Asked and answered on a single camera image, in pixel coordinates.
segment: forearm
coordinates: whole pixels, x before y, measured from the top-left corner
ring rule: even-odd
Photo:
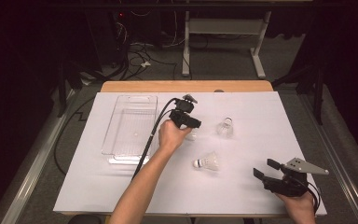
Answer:
[[[158,179],[173,154],[159,148],[150,161],[133,178],[118,201],[110,223],[140,223],[152,199]]]

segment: table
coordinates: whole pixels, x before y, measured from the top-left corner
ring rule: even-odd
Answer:
[[[160,106],[192,93],[192,112],[202,125],[196,141],[185,141],[160,177],[147,215],[187,217],[286,217],[282,202],[253,177],[253,167],[268,176],[267,158],[304,159],[277,92],[267,81],[127,81],[106,82],[94,101],[54,211],[64,214],[110,214],[131,181],[135,166],[108,164],[101,147],[115,100],[120,94],[156,94]],[[217,139],[214,123],[227,108],[233,139]],[[221,170],[196,170],[191,163],[216,151]],[[309,182],[314,183],[309,175]],[[325,215],[324,204],[318,215]]]

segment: clear plastic container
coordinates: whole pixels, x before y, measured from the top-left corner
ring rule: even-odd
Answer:
[[[102,148],[110,163],[139,162],[158,117],[157,106],[157,96],[118,96]],[[156,149],[154,139],[144,163]]]

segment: hand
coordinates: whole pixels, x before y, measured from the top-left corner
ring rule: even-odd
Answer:
[[[286,207],[289,217],[296,224],[315,223],[315,214],[313,212],[313,197],[305,192],[301,197],[286,197],[275,193]]]
[[[191,130],[191,128],[179,129],[172,120],[165,120],[158,130],[159,147],[168,148],[174,152],[182,145],[183,140]]]

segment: human arm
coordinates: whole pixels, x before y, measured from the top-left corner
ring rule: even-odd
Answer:
[[[171,120],[161,124],[158,150],[124,191],[110,217],[110,224],[141,223],[165,165],[190,132],[190,128],[178,129]]]
[[[286,207],[289,217],[296,224],[315,224],[315,214],[313,212],[313,197],[305,192],[301,197],[286,197],[275,193]]]

